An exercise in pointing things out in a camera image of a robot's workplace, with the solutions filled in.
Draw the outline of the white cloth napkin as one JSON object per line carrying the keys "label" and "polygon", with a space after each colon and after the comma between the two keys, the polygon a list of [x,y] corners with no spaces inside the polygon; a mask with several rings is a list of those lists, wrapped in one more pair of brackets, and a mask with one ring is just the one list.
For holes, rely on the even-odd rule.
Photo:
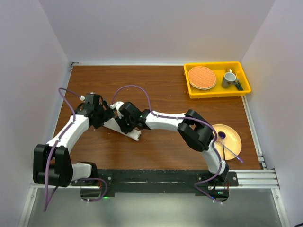
{"label": "white cloth napkin", "polygon": [[106,122],[103,124],[103,126],[104,126],[105,128],[108,128],[108,129],[111,129],[111,130],[113,130],[113,131],[116,131],[116,132],[118,132],[118,133],[120,133],[120,134],[122,134],[122,135],[125,135],[125,136],[127,136],[127,137],[129,137],[129,138],[132,138],[132,139],[135,140],[135,141],[138,141],[138,140],[139,140],[139,137],[140,137],[140,135],[141,135],[141,132],[138,131],[138,130],[136,130],[136,129],[133,129],[133,130],[131,130],[131,131],[128,132],[128,133],[122,132],[121,129],[120,129],[120,127],[119,127],[119,125],[118,125],[118,123],[115,121],[114,118],[111,118],[111,119],[109,119],[108,121],[106,121]]}

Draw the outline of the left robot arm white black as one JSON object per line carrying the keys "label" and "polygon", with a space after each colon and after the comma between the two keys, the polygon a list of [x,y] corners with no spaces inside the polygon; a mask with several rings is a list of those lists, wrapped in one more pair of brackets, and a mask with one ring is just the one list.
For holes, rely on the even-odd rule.
{"label": "left robot arm white black", "polygon": [[98,94],[86,94],[83,103],[74,110],[68,123],[52,140],[34,148],[33,181],[37,184],[67,187],[71,182],[82,179],[86,185],[98,181],[96,164],[72,163],[70,153],[80,136],[89,129],[103,126],[114,111]]}

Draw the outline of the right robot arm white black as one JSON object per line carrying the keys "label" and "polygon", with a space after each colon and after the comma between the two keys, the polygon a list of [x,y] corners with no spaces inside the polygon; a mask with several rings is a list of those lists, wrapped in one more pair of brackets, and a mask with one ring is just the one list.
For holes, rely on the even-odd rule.
{"label": "right robot arm white black", "polygon": [[215,145],[217,133],[196,111],[188,110],[182,114],[159,113],[148,109],[140,111],[131,102],[115,102],[110,107],[116,111],[115,120],[123,133],[130,133],[135,128],[178,132],[191,149],[202,153],[213,184],[221,186],[228,180],[229,166]]}

